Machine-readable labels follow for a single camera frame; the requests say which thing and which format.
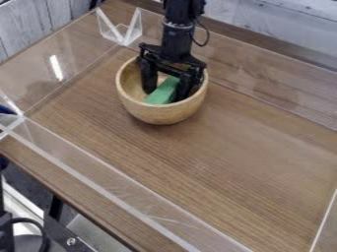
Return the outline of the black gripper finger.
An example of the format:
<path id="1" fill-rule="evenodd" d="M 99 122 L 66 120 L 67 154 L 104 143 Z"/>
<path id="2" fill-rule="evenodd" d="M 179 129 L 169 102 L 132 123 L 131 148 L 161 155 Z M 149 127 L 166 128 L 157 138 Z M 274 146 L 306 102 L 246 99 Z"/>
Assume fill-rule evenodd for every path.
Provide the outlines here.
<path id="1" fill-rule="evenodd" d="M 151 94 L 157 89 L 158 73 L 155 65 L 146 59 L 140 60 L 140 80 L 143 91 Z"/>
<path id="2" fill-rule="evenodd" d="M 195 74 L 183 73 L 177 87 L 175 100 L 181 101 L 190 96 L 193 89 L 199 87 L 201 80 Z"/>

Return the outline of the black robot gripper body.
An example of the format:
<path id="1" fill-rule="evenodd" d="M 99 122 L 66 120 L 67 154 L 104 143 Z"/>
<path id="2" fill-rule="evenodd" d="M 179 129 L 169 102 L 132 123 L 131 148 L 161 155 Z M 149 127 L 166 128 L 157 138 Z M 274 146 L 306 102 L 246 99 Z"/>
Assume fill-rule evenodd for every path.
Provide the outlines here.
<path id="1" fill-rule="evenodd" d="M 202 81 L 207 64 L 193 55 L 194 34 L 194 21 L 189 21 L 186 24 L 174 24 L 166 20 L 161 44 L 142 42 L 138 45 L 139 68 L 140 60 L 146 59 L 155 65 L 157 73 L 162 72 L 177 78 L 181 78 L 183 73 L 191 73 Z"/>

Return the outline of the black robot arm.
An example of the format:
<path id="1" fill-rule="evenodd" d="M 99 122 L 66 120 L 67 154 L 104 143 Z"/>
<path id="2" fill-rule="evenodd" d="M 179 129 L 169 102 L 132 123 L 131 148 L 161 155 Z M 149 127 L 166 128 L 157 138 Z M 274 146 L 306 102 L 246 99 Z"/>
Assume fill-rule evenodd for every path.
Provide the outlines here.
<path id="1" fill-rule="evenodd" d="M 195 23 L 205 13 L 206 0 L 163 0 L 165 18 L 162 22 L 161 44 L 142 42 L 136 63 L 140 70 L 142 89 L 147 95 L 155 91 L 158 73 L 178 79 L 174 100 L 189 97 L 194 87 L 203 83 L 207 64 L 191 53 L 195 41 Z"/>

